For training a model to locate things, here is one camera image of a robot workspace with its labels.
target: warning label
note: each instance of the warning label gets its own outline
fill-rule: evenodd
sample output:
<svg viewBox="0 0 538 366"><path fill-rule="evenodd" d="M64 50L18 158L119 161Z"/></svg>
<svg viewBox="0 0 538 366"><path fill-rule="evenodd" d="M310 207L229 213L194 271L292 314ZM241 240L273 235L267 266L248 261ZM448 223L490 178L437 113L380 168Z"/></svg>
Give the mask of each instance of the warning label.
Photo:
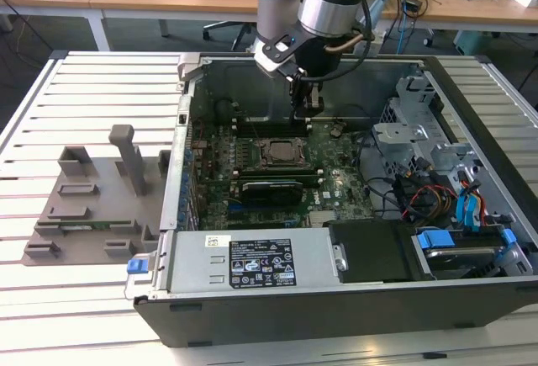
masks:
<svg viewBox="0 0 538 366"><path fill-rule="evenodd" d="M291 240L230 241L229 284L234 289L295 286Z"/></svg>

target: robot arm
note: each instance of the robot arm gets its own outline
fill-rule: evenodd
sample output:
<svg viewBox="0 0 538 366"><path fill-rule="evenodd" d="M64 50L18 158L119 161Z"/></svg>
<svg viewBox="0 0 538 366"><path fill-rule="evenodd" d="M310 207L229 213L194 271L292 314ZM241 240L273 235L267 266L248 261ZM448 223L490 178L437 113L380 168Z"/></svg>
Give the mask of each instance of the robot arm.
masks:
<svg viewBox="0 0 538 366"><path fill-rule="evenodd" d="M351 72L366 57L372 21L366 0L297 0L298 6L294 1L260 0L255 59L264 72L278 72L291 83L293 115L301 108L317 114L323 111L317 98L322 83ZM364 26L356 21L360 8ZM362 40L367 42L362 58L339 70L343 51Z"/></svg>

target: black plastic part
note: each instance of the black plastic part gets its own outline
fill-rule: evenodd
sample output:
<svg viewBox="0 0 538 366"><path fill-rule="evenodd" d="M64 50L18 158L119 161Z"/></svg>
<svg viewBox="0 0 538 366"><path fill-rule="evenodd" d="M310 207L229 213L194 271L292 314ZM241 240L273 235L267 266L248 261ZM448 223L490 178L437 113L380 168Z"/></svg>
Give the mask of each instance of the black plastic part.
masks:
<svg viewBox="0 0 538 366"><path fill-rule="evenodd" d="M426 46L431 46L433 43L432 39L426 38L429 41L429 44ZM439 123L440 127L443 129L443 132L445 132L446 137L448 138L450 143L457 143L459 140L457 139L456 135L454 135L454 132L452 131L451 126L446 122L445 115L443 115L443 110L445 109L445 105L440 100L439 96L435 96L435 98L432 98L430 103L430 110L431 113L434 115L435 119L437 119L437 122Z"/></svg>
<svg viewBox="0 0 538 366"><path fill-rule="evenodd" d="M424 352L422 358L426 360L446 359L448 358L448 355L441 352Z"/></svg>
<svg viewBox="0 0 538 366"><path fill-rule="evenodd" d="M429 162L423 157L417 158L414 164L418 169L423 170L423 171L428 169L429 166L431 166L431 162Z"/></svg>
<svg viewBox="0 0 538 366"><path fill-rule="evenodd" d="M344 284L427 280L416 257L414 229L399 220L351 220L329 224L333 245L341 245L348 269Z"/></svg>
<svg viewBox="0 0 538 366"><path fill-rule="evenodd" d="M54 59L54 60L65 59L67 58L68 55L69 55L68 50L53 50L49 55L49 59Z"/></svg>
<svg viewBox="0 0 538 366"><path fill-rule="evenodd" d="M483 65L491 64L491 59L489 59L485 55L476 55L474 58L478 61L478 63L482 63Z"/></svg>
<svg viewBox="0 0 538 366"><path fill-rule="evenodd" d="M405 0L405 8L408 12L418 13L422 7L422 2L420 0Z"/></svg>
<svg viewBox="0 0 538 366"><path fill-rule="evenodd" d="M467 178L467 174L465 174L465 171L460 170L457 172L457 180L459 182L466 181L469 182L469 178Z"/></svg>

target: slotted metal surface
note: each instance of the slotted metal surface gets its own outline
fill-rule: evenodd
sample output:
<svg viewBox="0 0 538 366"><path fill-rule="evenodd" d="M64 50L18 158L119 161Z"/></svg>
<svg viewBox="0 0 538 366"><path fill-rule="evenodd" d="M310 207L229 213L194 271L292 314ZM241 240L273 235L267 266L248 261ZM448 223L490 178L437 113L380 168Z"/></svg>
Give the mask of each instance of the slotted metal surface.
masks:
<svg viewBox="0 0 538 366"><path fill-rule="evenodd" d="M117 123L131 123L138 130L136 141L142 155L156 156L171 144L176 80L109 81L115 74L174 74L178 56L76 52L64 61L51 61L18 110L20 116L0 137L0 364L412 365L424 364L424 352L446 353L448 359L428 361L445 366L535 362L538 306L519 310L486 328L465 331L169 349L124 298L124 265L26 268L13 263L21 257L55 184L60 171L55 161L62 143L87 143L91 156L119 156L107 143L107 131ZM450 69L459 70L453 73L458 77L470 69L476 75L484 70L468 60L448 63ZM80 83L59 82L66 74L77 75ZM99 83L101 74L106 82ZM487 87L502 97L499 87ZM479 100L488 105L484 98ZM489 121L487 125L504 124L498 116L483 118ZM529 127L525 116L503 118L510 118L506 128ZM538 153L513 156L514 162L525 165L532 164Z"/></svg>
<svg viewBox="0 0 538 366"><path fill-rule="evenodd" d="M492 65L470 56L440 56L438 59L523 179L538 194L536 112ZM451 112L447 110L444 115L454 135L465 141Z"/></svg>

